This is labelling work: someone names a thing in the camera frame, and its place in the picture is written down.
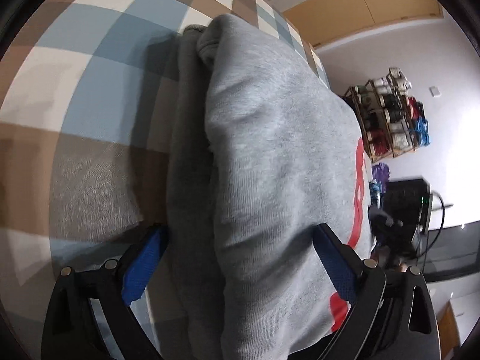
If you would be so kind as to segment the person right hand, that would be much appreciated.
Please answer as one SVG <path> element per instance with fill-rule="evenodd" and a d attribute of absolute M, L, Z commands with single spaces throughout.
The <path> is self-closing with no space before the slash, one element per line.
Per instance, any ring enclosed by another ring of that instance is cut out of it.
<path fill-rule="evenodd" d="M 393 253 L 386 245 L 376 245 L 371 252 L 371 258 L 384 270 L 406 272 L 408 269 L 404 259 Z"/>

